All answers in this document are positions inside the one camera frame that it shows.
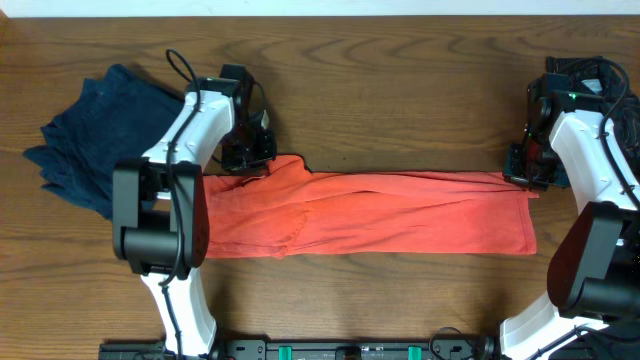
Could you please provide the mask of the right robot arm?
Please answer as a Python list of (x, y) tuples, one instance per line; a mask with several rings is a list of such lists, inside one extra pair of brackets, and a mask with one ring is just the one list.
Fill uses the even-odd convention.
[(500, 326), (509, 359), (548, 359), (579, 336), (639, 319), (639, 183), (618, 146), (603, 91), (546, 73), (527, 87), (525, 136), (504, 178), (528, 188), (570, 188), (578, 217), (552, 257), (545, 293)]

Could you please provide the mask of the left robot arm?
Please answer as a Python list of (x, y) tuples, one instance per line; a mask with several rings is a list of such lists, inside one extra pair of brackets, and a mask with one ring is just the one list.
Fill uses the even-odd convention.
[(147, 346), (103, 349), (114, 359), (214, 359), (217, 324), (200, 267), (210, 225), (203, 171), (216, 150), (231, 173), (263, 168), (276, 156), (266, 111), (251, 112), (257, 82), (243, 65), (218, 76), (190, 75), (184, 106), (161, 139), (113, 171), (113, 247), (151, 292), (167, 336)]

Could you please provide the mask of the red soccer t-shirt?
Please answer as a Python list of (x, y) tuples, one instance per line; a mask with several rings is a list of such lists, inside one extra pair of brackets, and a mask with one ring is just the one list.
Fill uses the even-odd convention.
[(531, 255), (534, 193), (488, 172), (311, 172), (281, 155), (260, 176), (207, 176), (210, 258), (353, 253)]

